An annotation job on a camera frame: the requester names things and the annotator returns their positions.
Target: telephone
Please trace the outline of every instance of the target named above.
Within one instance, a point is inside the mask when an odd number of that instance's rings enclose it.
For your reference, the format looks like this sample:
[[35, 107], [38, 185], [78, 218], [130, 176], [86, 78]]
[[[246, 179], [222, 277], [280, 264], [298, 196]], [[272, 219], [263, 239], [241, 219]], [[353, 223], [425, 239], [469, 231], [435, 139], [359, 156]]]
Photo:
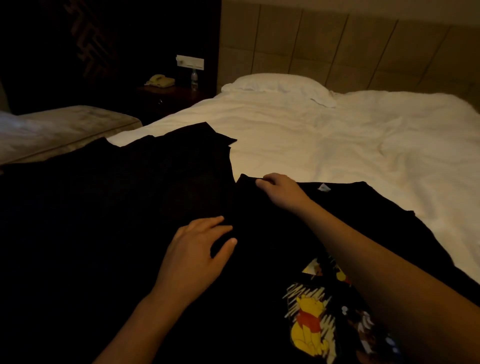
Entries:
[[175, 79], [165, 77], [163, 74], [156, 74], [145, 83], [145, 86], [170, 87], [174, 84]]

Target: yellow bear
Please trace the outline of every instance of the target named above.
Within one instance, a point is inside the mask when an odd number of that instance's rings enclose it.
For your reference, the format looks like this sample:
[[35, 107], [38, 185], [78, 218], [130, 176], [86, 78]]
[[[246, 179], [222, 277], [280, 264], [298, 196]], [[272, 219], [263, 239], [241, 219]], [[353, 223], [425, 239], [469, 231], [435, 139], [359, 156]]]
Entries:
[[328, 342], [322, 341], [320, 315], [325, 310], [324, 304], [304, 294], [297, 297], [300, 310], [297, 321], [292, 327], [292, 340], [297, 348], [311, 356], [322, 355], [328, 351]]

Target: white pillow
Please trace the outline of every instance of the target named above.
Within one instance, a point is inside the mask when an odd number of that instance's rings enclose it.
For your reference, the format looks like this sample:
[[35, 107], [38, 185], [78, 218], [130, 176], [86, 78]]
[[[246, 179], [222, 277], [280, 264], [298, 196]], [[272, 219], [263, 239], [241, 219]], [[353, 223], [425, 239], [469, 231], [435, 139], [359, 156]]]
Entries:
[[320, 105], [334, 108], [336, 101], [328, 89], [308, 77], [282, 73], [256, 73], [238, 78], [232, 84], [222, 87], [222, 92], [230, 91], [273, 91], [310, 98]]

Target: nightstand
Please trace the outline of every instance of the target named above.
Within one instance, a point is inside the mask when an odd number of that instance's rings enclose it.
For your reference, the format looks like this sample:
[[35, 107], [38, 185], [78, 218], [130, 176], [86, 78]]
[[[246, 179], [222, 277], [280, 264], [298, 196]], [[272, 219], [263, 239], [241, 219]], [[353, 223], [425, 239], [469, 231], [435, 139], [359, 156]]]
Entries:
[[141, 86], [135, 89], [134, 107], [130, 115], [139, 118], [143, 125], [148, 125], [210, 97], [200, 90], [193, 91], [181, 86]]

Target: plastic bottle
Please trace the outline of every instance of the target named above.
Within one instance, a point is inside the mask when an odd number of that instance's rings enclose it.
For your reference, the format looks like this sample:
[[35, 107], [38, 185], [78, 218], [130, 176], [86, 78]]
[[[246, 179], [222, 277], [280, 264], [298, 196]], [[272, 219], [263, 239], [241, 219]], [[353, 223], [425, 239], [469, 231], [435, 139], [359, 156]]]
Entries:
[[198, 75], [197, 70], [192, 70], [192, 90], [198, 90]]

